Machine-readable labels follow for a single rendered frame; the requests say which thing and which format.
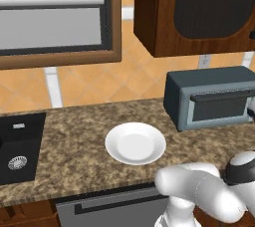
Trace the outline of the white wall socket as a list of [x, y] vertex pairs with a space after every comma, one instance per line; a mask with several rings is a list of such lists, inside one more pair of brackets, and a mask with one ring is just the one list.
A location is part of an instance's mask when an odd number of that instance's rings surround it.
[[199, 56], [199, 63], [198, 63], [198, 68], [199, 69], [207, 69], [210, 66], [210, 61], [211, 61], [211, 55], [200, 55]]

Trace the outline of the black sink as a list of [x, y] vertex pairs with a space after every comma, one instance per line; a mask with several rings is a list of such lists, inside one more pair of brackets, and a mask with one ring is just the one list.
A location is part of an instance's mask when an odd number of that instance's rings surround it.
[[45, 113], [0, 117], [0, 185], [35, 179], [45, 118]]

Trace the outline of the wooden base cupboard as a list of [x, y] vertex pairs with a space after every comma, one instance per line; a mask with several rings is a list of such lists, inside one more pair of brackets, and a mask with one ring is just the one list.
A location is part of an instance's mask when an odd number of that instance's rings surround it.
[[61, 227], [53, 200], [0, 208], [0, 227]]

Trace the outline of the grey toaster oven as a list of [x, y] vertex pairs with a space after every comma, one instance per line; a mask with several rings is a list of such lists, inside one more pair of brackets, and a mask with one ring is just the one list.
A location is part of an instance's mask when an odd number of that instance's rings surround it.
[[[188, 124], [189, 97], [244, 89], [255, 89], [255, 73], [243, 66], [168, 72], [163, 106], [178, 131], [228, 125]], [[246, 122], [255, 121], [255, 99], [248, 106], [248, 114], [250, 119]]]

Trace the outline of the white round plate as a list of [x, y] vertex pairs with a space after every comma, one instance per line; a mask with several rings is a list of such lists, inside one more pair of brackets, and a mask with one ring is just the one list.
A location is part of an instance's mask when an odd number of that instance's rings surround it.
[[115, 160], [129, 165], [155, 162], [165, 152], [164, 135], [154, 126], [143, 122], [126, 122], [112, 128], [105, 147]]

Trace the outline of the toaster oven door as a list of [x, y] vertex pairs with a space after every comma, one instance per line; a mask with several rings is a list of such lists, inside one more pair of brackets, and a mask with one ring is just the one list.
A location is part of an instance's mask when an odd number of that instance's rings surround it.
[[248, 106], [255, 99], [233, 99], [195, 103], [189, 97], [188, 124], [229, 124], [250, 119]]

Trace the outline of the grey dishwasher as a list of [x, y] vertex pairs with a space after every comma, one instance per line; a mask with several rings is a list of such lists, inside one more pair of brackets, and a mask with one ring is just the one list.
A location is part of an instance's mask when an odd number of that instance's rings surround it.
[[103, 204], [161, 195], [153, 183], [103, 190], [55, 199], [62, 227], [153, 227], [166, 209], [168, 197], [143, 203], [75, 214], [75, 205], [90, 208]]

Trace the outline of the dark wooden wall cupboard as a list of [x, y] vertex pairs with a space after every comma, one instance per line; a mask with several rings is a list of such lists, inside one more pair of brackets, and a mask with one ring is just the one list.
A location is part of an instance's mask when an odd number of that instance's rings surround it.
[[255, 0], [134, 0], [133, 31], [154, 57], [255, 51]]

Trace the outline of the wooden framed window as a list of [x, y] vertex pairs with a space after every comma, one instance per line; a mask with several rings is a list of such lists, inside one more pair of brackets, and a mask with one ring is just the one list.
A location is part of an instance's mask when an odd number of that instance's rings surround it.
[[0, 0], [0, 70], [121, 59], [122, 0]]

